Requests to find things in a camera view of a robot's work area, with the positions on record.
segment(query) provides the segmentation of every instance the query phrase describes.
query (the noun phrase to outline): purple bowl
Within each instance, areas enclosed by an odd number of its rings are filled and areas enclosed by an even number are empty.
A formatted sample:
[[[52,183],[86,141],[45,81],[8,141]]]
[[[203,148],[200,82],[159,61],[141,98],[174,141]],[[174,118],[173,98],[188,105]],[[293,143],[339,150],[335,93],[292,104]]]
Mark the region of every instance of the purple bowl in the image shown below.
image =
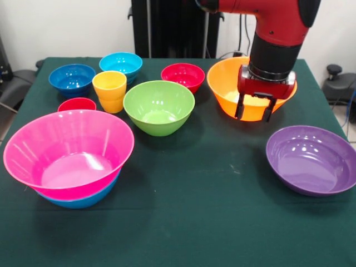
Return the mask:
[[[266,154],[282,182],[303,195],[335,195],[356,184],[355,149],[327,130],[283,128],[268,140]]]

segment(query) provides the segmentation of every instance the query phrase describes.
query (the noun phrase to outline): red robot arm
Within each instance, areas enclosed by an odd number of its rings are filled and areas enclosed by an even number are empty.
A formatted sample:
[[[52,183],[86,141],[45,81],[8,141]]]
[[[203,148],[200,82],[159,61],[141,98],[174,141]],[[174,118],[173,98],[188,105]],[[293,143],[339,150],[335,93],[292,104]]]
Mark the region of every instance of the red robot arm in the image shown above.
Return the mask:
[[[268,121],[277,99],[290,96],[292,72],[304,38],[313,25],[321,0],[197,0],[209,12],[254,14],[255,37],[248,66],[238,75],[239,102],[236,118],[243,114],[246,94],[268,98],[264,120]]]

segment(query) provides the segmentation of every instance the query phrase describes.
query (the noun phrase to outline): light blue bowl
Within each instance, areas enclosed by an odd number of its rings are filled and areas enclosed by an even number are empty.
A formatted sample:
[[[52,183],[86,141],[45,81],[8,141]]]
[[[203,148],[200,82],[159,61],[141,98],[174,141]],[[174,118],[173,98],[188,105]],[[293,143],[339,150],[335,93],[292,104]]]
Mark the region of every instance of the light blue bowl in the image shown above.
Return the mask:
[[[89,94],[95,74],[88,65],[70,64],[52,71],[48,80],[64,97],[74,98]]]
[[[37,193],[40,196],[47,199],[49,202],[51,202],[55,205],[58,205],[60,207],[66,207],[68,209],[85,209],[86,207],[91,207],[91,206],[97,204],[99,201],[101,201],[111,191],[111,189],[115,185],[116,181],[118,180],[119,175],[120,175],[120,173],[118,173],[115,180],[113,180],[113,182],[111,182],[103,190],[99,191],[98,193],[96,193],[94,195],[83,198],[83,199],[63,201],[63,200],[56,200],[56,199],[52,199],[50,197],[46,197],[46,196],[40,194],[39,192],[37,192]]]
[[[133,83],[142,68],[142,58],[136,54],[119,52],[103,57],[99,62],[102,71],[120,71],[126,75],[127,84]]]

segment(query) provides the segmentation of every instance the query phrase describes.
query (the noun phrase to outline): small red bowl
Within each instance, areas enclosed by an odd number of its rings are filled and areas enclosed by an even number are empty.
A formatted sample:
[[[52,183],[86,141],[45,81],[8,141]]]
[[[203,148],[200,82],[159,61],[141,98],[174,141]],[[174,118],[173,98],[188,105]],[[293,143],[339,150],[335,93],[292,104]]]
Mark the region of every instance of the small red bowl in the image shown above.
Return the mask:
[[[96,110],[96,104],[89,98],[76,97],[63,102],[58,108],[58,111],[65,110]]]
[[[161,72],[164,81],[177,82],[196,93],[205,79],[205,72],[198,66],[188,63],[169,65]]]

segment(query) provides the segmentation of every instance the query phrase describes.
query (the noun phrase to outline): dark green tablecloth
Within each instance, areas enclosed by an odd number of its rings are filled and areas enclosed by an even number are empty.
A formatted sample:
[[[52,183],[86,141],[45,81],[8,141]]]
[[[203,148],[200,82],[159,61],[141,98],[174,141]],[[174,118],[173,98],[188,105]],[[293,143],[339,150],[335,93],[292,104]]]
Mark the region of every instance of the dark green tablecloth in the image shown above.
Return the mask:
[[[178,61],[144,60],[135,84],[160,79]],[[185,61],[205,71],[216,62]],[[99,71],[98,58],[47,59],[4,143],[57,110],[63,98],[48,75],[75,62]],[[355,190],[298,195],[265,157],[267,139],[285,126],[315,125],[345,137],[305,61],[295,71],[298,91],[269,123],[227,117],[206,83],[191,117],[171,136],[146,135],[122,111],[134,152],[108,197],[87,210],[50,204],[2,164],[1,266],[356,266]]]

